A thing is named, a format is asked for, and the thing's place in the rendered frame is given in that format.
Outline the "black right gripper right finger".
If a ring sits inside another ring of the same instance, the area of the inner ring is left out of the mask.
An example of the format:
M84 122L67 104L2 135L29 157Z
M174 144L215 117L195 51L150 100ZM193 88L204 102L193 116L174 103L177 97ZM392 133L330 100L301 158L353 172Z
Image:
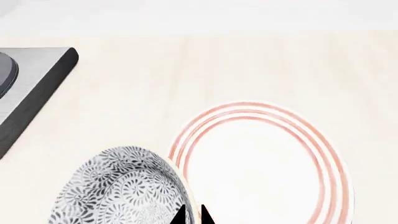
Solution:
M201 205L201 224L215 224L205 205Z

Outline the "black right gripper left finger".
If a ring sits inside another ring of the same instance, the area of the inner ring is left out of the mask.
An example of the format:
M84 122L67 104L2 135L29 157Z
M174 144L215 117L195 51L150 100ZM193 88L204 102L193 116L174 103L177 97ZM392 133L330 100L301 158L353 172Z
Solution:
M185 220L186 220L186 208L185 205L182 205L179 208L178 212L173 217L170 224L186 224Z

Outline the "black floral patterned bowl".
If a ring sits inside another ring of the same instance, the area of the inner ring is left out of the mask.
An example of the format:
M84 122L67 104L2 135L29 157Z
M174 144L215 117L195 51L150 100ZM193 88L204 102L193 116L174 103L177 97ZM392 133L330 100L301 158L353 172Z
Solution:
M57 197L49 224L200 224L186 180L167 158L136 146L85 162Z

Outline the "white plate with red rings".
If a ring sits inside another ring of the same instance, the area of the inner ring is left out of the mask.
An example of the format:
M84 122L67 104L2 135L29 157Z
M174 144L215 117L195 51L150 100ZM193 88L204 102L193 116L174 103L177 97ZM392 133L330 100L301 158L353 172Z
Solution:
M345 162L293 111L262 102L210 108L182 128L169 158L215 224L353 224Z

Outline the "grey flat stove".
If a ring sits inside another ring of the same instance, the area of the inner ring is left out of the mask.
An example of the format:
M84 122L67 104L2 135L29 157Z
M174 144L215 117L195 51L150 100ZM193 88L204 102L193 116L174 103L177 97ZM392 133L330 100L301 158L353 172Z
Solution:
M0 48L19 66L16 81L0 99L0 159L78 63L73 47Z

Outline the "dark round stove burner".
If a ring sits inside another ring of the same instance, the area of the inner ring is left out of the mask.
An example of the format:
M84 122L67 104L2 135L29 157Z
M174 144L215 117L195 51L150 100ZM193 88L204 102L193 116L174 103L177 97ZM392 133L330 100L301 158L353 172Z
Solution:
M0 52L0 99L9 91L17 79L19 66L7 54Z

